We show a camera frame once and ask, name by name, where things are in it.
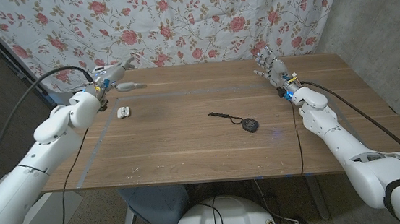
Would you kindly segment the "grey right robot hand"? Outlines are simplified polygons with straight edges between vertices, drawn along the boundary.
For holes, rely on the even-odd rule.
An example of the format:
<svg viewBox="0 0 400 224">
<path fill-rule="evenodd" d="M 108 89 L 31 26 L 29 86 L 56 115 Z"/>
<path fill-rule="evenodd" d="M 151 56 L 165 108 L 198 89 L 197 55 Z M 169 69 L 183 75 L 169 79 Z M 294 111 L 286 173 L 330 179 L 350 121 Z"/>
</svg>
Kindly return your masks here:
<svg viewBox="0 0 400 224">
<path fill-rule="evenodd" d="M 281 98 L 290 100 L 293 94 L 301 87 L 297 75 L 290 73 L 285 63 L 268 46 L 265 46 L 260 53 L 257 53 L 255 60 L 263 71 L 254 70 L 253 72 L 267 79 L 277 89 L 277 93 Z"/>
</svg>

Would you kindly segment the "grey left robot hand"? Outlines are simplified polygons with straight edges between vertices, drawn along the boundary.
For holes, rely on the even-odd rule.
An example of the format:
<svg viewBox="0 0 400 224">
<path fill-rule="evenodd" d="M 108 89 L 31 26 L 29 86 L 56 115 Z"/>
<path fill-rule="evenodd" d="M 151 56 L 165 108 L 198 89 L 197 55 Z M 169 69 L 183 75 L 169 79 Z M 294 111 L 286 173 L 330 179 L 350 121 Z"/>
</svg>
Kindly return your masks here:
<svg viewBox="0 0 400 224">
<path fill-rule="evenodd" d="M 106 94 L 115 89 L 118 92 L 129 92 L 136 89 L 145 89 L 147 84 L 135 82 L 120 82 L 124 78 L 125 72 L 128 69 L 133 69 L 133 57 L 123 61 L 121 64 L 112 64 L 111 66 L 97 66 L 94 68 L 93 76 L 95 78 L 96 87 L 99 90 L 96 92 L 96 97 L 101 102 L 106 98 Z"/>
</svg>

